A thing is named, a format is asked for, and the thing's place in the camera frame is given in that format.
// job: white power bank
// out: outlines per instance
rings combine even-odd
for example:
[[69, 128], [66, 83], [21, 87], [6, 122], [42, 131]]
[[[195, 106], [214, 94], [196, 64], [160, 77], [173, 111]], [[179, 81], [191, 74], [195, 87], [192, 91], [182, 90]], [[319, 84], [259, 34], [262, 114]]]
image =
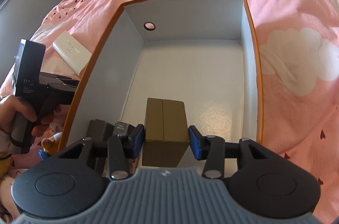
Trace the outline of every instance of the white power bank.
[[82, 72], [92, 54], [67, 31], [57, 37], [53, 42], [53, 47], [74, 73], [82, 77]]

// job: dark box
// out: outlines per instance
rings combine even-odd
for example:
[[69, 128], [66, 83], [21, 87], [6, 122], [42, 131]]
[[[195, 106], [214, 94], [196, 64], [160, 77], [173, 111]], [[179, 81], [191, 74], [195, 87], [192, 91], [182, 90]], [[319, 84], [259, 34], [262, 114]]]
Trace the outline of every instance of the dark box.
[[146, 139], [142, 165], [177, 167], [189, 146], [189, 134], [182, 101], [147, 99]]

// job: stuffed toy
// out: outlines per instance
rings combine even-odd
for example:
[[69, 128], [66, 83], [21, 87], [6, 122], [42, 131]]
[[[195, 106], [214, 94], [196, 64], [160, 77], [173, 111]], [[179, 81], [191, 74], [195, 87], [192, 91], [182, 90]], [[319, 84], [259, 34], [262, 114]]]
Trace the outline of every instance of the stuffed toy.
[[11, 157], [6, 152], [0, 152], [0, 158], [6, 158], [0, 160], [0, 180], [4, 178], [10, 169]]
[[58, 152], [59, 142], [61, 139], [62, 133], [56, 133], [50, 138], [44, 138], [41, 141], [41, 146], [43, 149], [39, 150], [39, 156], [42, 160], [47, 159], [51, 155], [54, 155]]
[[5, 221], [5, 223], [11, 223], [13, 219], [20, 216], [18, 208], [16, 207], [11, 195], [11, 188], [14, 179], [26, 170], [27, 169], [11, 169], [0, 182], [0, 202], [3, 209], [6, 209], [6, 211], [2, 209], [1, 218]]

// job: pink duvet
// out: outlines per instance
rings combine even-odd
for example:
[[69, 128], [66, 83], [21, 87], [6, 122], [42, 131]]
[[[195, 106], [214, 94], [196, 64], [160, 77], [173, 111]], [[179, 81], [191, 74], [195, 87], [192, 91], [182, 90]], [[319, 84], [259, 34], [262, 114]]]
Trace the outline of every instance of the pink duvet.
[[[67, 30], [92, 52], [125, 1], [63, 0], [53, 8], [32, 38], [47, 46], [42, 70], [75, 76], [53, 40]], [[314, 214], [331, 223], [339, 216], [339, 0], [248, 1], [262, 60], [263, 143], [318, 179]], [[10, 92], [9, 75], [1, 94]], [[16, 168], [37, 162], [39, 141], [26, 160], [14, 158]]]

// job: human hand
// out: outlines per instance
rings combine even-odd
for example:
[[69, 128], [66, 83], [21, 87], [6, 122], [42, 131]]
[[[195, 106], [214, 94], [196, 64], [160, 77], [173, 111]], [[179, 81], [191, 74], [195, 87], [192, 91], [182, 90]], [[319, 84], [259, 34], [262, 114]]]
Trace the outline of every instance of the human hand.
[[[58, 104], [54, 111], [60, 112], [61, 106]], [[41, 137], [45, 133], [50, 126], [50, 123], [54, 120], [54, 111], [44, 116], [41, 119], [41, 124], [33, 128], [32, 136]], [[37, 120], [37, 114], [29, 102], [13, 95], [7, 96], [0, 101], [0, 129], [3, 132], [11, 134], [13, 118], [16, 112], [22, 113], [23, 116], [31, 122]]]

